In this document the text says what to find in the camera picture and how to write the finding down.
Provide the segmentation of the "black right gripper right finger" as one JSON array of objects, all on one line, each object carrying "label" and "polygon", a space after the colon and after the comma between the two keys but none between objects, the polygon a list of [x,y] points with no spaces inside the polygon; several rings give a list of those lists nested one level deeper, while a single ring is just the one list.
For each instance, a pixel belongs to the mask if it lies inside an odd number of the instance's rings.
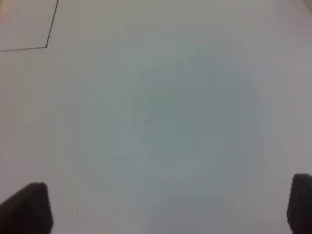
[{"label": "black right gripper right finger", "polygon": [[312,176],[295,174],[287,207],[287,222],[293,234],[312,233]]}]

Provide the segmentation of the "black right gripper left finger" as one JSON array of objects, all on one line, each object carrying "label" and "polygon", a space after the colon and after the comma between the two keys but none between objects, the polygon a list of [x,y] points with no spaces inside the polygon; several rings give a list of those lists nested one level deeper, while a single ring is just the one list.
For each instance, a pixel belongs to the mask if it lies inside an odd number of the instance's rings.
[{"label": "black right gripper left finger", "polygon": [[53,214],[48,187],[33,182],[0,204],[0,232],[2,234],[50,234]]}]

